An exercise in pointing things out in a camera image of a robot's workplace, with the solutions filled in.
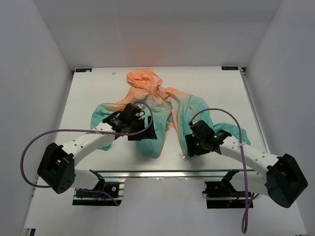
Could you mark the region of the teal and peach jacket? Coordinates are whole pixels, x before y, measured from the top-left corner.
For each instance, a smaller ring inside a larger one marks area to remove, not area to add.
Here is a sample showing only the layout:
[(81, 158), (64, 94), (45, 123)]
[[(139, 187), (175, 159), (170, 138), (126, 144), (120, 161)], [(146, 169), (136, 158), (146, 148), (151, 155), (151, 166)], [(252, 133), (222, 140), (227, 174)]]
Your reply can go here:
[(177, 132), (178, 141), (184, 156), (188, 155), (185, 136), (191, 134), (191, 120), (205, 121), (215, 132), (224, 130), (236, 138), (242, 138), (250, 144), (245, 129), (239, 129), (235, 124), (214, 124), (209, 112), (209, 106), (204, 99), (175, 88), (163, 88), (162, 79), (151, 69), (141, 68), (129, 72), (126, 76), (131, 85), (126, 97), (116, 103), (103, 103), (97, 106), (92, 114), (91, 128), (95, 128), (103, 119), (116, 111), (122, 111), (126, 104), (138, 100), (144, 101), (151, 108), (145, 116), (153, 114), (153, 123), (157, 139), (144, 139), (136, 142), (138, 151), (152, 158), (159, 158), (165, 143), (166, 131), (169, 126)]

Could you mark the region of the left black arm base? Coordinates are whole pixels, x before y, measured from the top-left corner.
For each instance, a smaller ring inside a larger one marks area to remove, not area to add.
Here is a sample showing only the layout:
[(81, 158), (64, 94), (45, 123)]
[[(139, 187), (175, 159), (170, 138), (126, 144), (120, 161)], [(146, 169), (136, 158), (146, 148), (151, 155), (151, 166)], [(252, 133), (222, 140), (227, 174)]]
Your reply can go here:
[(125, 181), (103, 177), (96, 171), (75, 172), (72, 188), (75, 189), (72, 204), (74, 206), (115, 206), (118, 207), (124, 195)]

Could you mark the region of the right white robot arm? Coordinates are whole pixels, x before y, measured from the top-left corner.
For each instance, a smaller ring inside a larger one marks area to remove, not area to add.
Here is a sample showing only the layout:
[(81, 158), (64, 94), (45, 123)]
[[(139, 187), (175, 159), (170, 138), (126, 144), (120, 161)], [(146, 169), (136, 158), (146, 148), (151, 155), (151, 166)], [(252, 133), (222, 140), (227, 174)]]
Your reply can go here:
[(295, 158), (289, 154), (277, 156), (261, 152), (239, 140), (230, 133), (215, 132), (202, 120), (189, 123), (191, 134), (185, 136), (188, 156), (194, 157), (210, 152), (245, 162), (252, 171), (229, 170), (221, 179), (220, 195), (234, 196), (248, 190), (270, 197), (281, 207), (289, 208), (308, 187)]

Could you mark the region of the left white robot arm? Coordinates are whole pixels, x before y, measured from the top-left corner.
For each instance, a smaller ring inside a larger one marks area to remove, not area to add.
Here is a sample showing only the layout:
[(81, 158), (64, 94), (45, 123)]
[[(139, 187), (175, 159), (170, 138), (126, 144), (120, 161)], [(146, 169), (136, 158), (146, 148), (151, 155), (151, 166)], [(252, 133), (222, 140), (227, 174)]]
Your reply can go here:
[(157, 139), (153, 115), (144, 117), (141, 102), (128, 103), (122, 111), (104, 118), (94, 129), (83, 130), (83, 135), (62, 145), (51, 143), (45, 150), (37, 169), (38, 175), (57, 194), (70, 188), (90, 192), (93, 196), (104, 193), (104, 178), (93, 170), (78, 170), (76, 166), (89, 154), (127, 136), (130, 141)]

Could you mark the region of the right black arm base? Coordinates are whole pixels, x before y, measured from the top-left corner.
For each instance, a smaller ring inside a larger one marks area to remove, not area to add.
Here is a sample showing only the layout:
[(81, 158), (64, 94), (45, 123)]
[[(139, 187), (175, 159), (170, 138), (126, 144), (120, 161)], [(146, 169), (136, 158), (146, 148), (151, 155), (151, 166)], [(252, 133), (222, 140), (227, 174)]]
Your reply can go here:
[(245, 191), (236, 191), (230, 181), (239, 170), (229, 170), (220, 181), (206, 181), (202, 191), (206, 199), (207, 209), (245, 208)]

